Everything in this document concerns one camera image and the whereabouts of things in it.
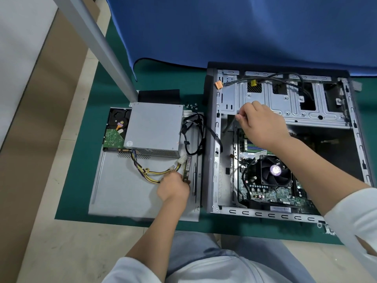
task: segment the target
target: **white sleeve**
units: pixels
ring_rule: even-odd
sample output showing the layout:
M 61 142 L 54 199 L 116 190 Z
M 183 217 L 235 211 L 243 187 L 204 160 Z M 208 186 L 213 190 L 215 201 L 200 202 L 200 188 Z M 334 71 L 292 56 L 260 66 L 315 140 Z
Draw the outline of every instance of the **white sleeve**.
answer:
M 377 251 L 377 189 L 359 190 L 341 200 L 324 216 L 352 255 L 377 280 L 377 257 L 369 255 L 356 235 Z
M 158 277 L 143 263 L 134 258 L 120 258 L 102 283 L 161 283 Z

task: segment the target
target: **cooler fan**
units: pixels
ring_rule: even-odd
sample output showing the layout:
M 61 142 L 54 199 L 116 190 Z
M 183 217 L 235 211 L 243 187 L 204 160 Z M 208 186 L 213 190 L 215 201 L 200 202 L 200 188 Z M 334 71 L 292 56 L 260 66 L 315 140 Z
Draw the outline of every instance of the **cooler fan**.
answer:
M 261 159 L 262 184 L 287 187 L 291 185 L 291 171 L 276 157 Z

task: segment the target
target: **hand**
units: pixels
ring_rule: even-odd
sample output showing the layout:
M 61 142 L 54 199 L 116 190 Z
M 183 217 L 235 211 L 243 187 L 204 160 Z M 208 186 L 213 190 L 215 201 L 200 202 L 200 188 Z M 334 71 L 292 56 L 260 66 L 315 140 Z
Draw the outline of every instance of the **hand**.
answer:
M 258 101 L 244 104 L 236 119 L 249 140 L 262 149 L 273 152 L 279 142 L 290 138 L 284 118 Z
M 169 200 L 178 201 L 185 208 L 190 195 L 190 186 L 182 181 L 180 173 L 171 171 L 161 180 L 157 188 L 157 195 L 164 203 Z

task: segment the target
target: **orange connector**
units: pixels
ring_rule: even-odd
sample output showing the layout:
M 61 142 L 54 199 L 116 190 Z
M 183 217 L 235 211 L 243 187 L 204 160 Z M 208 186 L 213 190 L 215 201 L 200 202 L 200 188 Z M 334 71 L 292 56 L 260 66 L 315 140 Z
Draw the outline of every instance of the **orange connector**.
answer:
M 223 85 L 222 85 L 222 82 L 219 80 L 219 81 L 216 81 L 214 83 L 214 86 L 216 86 L 217 89 L 220 89 L 220 88 L 223 88 Z

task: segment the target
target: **floor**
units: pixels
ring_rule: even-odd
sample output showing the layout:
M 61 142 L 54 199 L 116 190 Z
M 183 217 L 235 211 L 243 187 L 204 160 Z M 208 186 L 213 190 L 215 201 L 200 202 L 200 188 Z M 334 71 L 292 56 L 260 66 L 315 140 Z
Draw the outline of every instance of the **floor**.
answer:
M 98 25 L 105 34 L 110 10 L 97 0 Z M 35 219 L 18 283 L 101 282 L 145 229 L 55 220 L 98 60 L 88 51 L 45 192 Z M 375 282 L 344 246 L 284 241 L 318 283 Z

